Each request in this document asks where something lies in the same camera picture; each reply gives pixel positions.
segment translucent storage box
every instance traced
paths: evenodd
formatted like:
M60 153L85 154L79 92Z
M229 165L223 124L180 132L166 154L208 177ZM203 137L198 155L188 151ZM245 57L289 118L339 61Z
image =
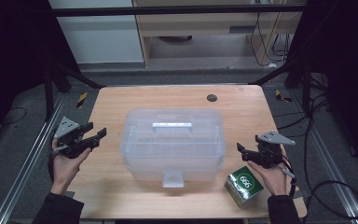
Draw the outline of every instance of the translucent storage box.
M221 114L214 109L133 109L120 153L137 180L159 180L164 188L212 181L226 154Z

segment green box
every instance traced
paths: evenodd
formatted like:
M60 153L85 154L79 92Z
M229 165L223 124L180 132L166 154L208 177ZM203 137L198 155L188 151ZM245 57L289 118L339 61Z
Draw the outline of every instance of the green box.
M240 208L263 189L247 166L227 176L226 189Z

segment black sleeve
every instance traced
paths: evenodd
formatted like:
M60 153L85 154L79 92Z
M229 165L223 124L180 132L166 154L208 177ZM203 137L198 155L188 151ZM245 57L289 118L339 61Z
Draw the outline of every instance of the black sleeve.
M33 224L78 224L83 206L83 203L74 199L49 193Z
M269 197L268 213L271 224L301 223L295 203L289 195L273 195Z

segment gray floor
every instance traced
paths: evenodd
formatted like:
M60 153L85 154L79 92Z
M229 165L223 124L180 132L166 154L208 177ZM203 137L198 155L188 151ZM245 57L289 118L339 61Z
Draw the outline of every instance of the gray floor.
M190 41L178 39L159 39L153 41L153 51L149 66L145 68L118 69L115 73L85 72L84 75L105 85L158 85L158 84L209 84L209 83L247 83L254 81L273 68L260 66L256 63L249 44L243 35L230 36L193 36ZM298 90L287 91L282 87L284 76L272 80L264 86L271 113L276 126L282 127L301 118L296 103L288 103L275 97L275 90L282 91L283 96L296 99ZM70 93L58 94L63 97L63 108L59 115L85 123L90 117L98 91L93 90L76 80L71 79L73 88ZM88 97L82 108L76 108L78 98L86 91ZM13 107L22 107L26 115L13 124L3 125L0 130L0 205L10 191L17 174L33 147L42 129L45 118L45 102L43 86L25 91L17 96ZM312 137L307 144L307 164L310 183L314 187L321 181L332 178L329 170L332 165L337 167L338 173L348 184L358 190L358 158L351 156L350 146L340 130L333 115L323 107L314 115L314 129L322 137L324 146L328 149L331 160L326 163L325 155L318 149L318 142ZM13 109L7 115L5 122L15 121L24 114L22 109ZM306 123L299 122L287 129L280 130L286 136L303 134ZM295 147L286 147L288 157L295 168L298 185L307 190L304 175L304 136L293 137L297 142ZM37 212L51 183L46 170L47 147L38 155L32 172L21 191L16 206L13 208L10 221L27 223ZM338 187L328 186L318 191L320 198L341 213L346 213L345 201L337 194ZM145 223L144 221L118 220L117 223ZM202 220L187 221L186 223L202 223ZM251 223L266 223L264 219L251 220ZM314 199L309 208L307 223L358 223L337 217L327 211Z

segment white wall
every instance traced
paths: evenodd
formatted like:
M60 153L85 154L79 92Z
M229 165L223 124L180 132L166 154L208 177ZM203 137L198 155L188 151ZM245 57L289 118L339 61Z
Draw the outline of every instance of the white wall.
M49 0L52 8L132 7L131 0ZM77 63L143 62L134 16L58 18Z

